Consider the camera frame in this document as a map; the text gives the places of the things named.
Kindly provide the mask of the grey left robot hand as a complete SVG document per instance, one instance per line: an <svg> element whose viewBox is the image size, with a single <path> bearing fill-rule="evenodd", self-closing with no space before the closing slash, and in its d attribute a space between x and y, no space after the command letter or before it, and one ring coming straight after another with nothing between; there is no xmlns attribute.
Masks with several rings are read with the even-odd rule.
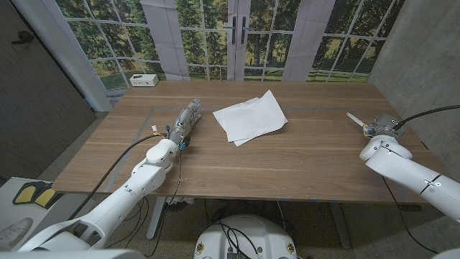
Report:
<svg viewBox="0 0 460 259"><path fill-rule="evenodd" d="M179 145L200 118L200 99L194 99L179 113L168 139Z"/></svg>

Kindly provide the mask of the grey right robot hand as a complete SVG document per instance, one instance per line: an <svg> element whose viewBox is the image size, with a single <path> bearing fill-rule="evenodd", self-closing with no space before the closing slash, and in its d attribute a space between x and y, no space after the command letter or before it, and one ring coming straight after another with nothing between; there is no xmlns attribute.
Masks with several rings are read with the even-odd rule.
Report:
<svg viewBox="0 0 460 259"><path fill-rule="evenodd" d="M363 126L364 135L368 138L373 138L378 135L387 135L398 139L405 134L405 130L401 127L394 129L398 126L398 121L395 117L389 114L381 114L377 116L370 124Z"/></svg>

